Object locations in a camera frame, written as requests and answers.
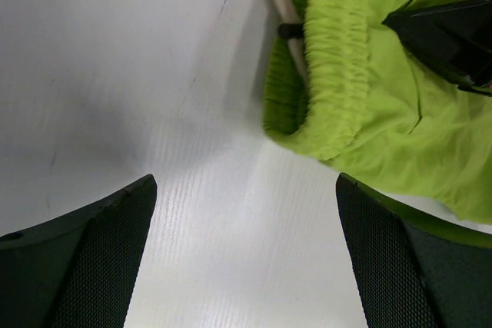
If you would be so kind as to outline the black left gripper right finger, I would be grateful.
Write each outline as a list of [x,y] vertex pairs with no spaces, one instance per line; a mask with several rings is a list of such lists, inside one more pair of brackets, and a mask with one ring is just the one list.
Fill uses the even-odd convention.
[[489,327],[491,235],[340,174],[336,198],[369,327]]

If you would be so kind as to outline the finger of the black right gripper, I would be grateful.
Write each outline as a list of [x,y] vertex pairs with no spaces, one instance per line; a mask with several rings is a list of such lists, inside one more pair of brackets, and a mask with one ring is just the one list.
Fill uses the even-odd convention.
[[449,83],[491,87],[491,0],[392,12],[383,24],[420,63]]

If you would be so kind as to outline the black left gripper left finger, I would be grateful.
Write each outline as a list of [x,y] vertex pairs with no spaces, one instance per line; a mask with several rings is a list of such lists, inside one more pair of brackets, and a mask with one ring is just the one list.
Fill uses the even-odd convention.
[[123,327],[157,184],[150,174],[1,238],[3,327]]

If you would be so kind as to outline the lime green shorts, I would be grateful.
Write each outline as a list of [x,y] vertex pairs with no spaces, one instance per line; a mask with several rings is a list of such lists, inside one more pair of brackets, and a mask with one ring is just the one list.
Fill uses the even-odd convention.
[[460,0],[274,0],[303,37],[277,38],[265,134],[392,194],[491,222],[491,100],[458,91],[406,51],[384,19]]

